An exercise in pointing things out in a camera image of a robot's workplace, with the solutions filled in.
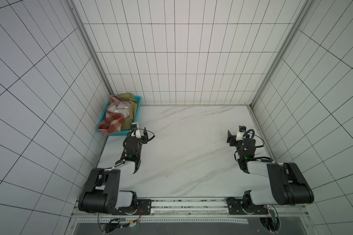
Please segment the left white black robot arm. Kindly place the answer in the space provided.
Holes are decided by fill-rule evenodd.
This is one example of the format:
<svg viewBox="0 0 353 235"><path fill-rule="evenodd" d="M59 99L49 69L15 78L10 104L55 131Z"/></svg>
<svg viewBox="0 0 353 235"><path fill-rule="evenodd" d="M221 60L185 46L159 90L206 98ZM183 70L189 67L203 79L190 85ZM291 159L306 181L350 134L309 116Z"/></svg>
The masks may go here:
<svg viewBox="0 0 353 235"><path fill-rule="evenodd" d="M123 191L120 184L138 171L142 145L148 141L146 136L126 137L121 158L113 167L92 169L80 193L78 209L88 213L135 213L138 207L136 192Z"/></svg>

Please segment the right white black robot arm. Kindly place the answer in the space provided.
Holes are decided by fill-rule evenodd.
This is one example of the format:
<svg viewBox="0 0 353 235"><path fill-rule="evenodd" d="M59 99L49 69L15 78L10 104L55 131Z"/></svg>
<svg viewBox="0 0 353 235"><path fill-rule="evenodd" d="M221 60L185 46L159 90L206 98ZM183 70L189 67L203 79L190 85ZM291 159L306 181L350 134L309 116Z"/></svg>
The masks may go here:
<svg viewBox="0 0 353 235"><path fill-rule="evenodd" d="M270 157L256 157L256 133L239 126L237 134L227 132L227 143L235 147L234 159L246 174L262 176L269 186L260 190L246 191L242 197L242 208L266 205L300 205L314 202L314 194L295 163L277 163Z"/></svg>

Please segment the red plaid skirt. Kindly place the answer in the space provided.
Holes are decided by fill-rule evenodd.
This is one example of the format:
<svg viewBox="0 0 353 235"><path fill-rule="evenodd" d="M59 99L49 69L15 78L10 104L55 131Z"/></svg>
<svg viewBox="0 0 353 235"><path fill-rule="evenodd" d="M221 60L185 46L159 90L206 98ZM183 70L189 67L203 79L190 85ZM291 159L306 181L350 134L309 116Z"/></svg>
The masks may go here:
<svg viewBox="0 0 353 235"><path fill-rule="evenodd" d="M98 124L97 130L105 135L121 132L121 126L129 114L129 103L116 97L110 96L104 117Z"/></svg>

